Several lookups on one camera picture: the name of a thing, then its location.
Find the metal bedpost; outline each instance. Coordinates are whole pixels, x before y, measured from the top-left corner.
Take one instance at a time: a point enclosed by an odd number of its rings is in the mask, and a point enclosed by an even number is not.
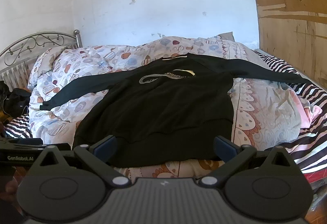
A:
[[[82,39],[81,39],[80,31],[78,29],[75,29],[74,30],[74,35],[76,36],[78,48],[82,48],[83,47],[83,44],[82,44]]]

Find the striped bedsheet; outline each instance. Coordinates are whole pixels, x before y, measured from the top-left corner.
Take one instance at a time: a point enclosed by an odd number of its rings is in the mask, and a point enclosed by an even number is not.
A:
[[[4,125],[4,130],[7,136],[14,138],[32,138],[32,133],[29,129],[29,116],[24,114],[12,119]]]
[[[273,71],[299,74],[282,59],[257,54]],[[322,108],[323,112],[310,128],[300,130],[297,139],[280,145],[287,149],[303,173],[313,173],[327,168],[327,92],[313,84],[289,84],[289,86],[297,95]]]

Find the pink fabric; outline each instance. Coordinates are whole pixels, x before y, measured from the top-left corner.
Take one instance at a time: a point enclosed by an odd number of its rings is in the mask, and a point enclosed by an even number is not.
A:
[[[316,106],[316,105],[313,106],[313,111],[310,110],[310,107],[303,107],[303,104],[300,101],[299,97],[296,95],[295,91],[292,89],[288,89],[288,90],[291,94],[293,101],[295,102],[296,108],[298,109],[298,111],[300,113],[301,128],[309,128],[311,123],[317,118],[317,116],[319,114],[321,114],[323,112],[323,110],[319,106]]]
[[[300,116],[301,116],[301,128],[309,128],[311,122],[308,119],[308,116],[302,106],[302,103],[299,97],[296,95],[295,91],[292,89],[288,89],[293,101],[295,102],[296,108],[298,109]]]
[[[304,108],[304,110],[310,123],[312,123],[318,117],[318,115],[323,112],[323,110],[317,105],[313,106],[313,112],[311,112],[309,108]]]

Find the black sweatshirt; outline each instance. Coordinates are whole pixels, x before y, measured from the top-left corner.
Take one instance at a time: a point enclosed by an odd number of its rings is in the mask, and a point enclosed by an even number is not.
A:
[[[170,160],[215,159],[213,140],[231,139],[233,78],[311,83],[241,59],[187,54],[161,58],[131,71],[73,80],[40,110],[51,110],[90,92],[109,89],[76,130],[73,147],[114,135],[109,163],[139,167]]]

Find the plywood panel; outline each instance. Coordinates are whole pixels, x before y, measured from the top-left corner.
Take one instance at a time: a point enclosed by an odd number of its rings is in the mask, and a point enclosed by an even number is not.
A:
[[[327,88],[327,0],[256,0],[260,48]]]

